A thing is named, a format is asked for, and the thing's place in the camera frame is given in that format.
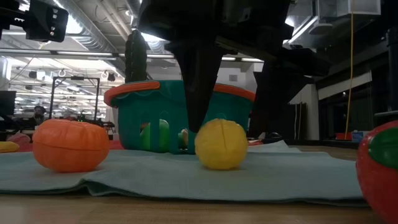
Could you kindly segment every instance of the red toy tomato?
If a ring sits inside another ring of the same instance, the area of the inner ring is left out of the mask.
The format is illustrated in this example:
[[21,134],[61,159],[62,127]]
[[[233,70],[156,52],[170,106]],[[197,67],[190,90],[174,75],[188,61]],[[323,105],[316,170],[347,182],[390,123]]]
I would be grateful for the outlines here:
[[371,131],[359,145],[356,162],[362,193],[390,224],[398,223],[398,121]]

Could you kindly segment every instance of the toy lemon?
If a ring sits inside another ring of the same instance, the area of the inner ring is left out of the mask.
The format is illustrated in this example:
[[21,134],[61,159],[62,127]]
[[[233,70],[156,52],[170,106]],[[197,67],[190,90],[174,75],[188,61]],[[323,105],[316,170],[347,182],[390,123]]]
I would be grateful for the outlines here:
[[209,169],[229,170],[239,166],[248,151],[244,129],[234,121],[214,119],[199,130],[195,152]]

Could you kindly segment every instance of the toy tomato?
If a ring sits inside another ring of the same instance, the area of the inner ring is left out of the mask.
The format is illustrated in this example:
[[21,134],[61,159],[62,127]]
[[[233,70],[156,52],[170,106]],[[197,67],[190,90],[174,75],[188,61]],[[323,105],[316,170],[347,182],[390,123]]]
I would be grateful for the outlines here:
[[386,222],[398,223],[398,121],[365,136],[356,169],[362,193],[373,210]]
[[86,122],[50,119],[33,135],[36,161],[57,172],[91,171],[108,152],[109,138],[105,130]]

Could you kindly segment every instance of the monitor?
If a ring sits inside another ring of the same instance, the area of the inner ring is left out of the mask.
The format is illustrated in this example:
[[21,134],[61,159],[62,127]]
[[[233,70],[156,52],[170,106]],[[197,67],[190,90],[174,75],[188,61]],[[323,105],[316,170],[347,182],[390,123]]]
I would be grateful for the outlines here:
[[17,91],[0,91],[0,113],[14,115]]

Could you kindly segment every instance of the yellow cable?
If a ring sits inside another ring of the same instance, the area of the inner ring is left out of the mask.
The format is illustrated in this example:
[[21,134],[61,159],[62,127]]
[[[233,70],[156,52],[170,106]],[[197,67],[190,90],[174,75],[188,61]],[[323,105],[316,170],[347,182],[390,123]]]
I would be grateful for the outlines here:
[[351,90],[353,88],[353,75],[354,75],[354,2],[351,2],[351,78],[349,83],[349,94],[348,94],[348,109],[347,109],[347,122],[346,122],[346,132],[344,135],[344,140],[347,140],[348,133],[348,121],[349,112],[351,111]]

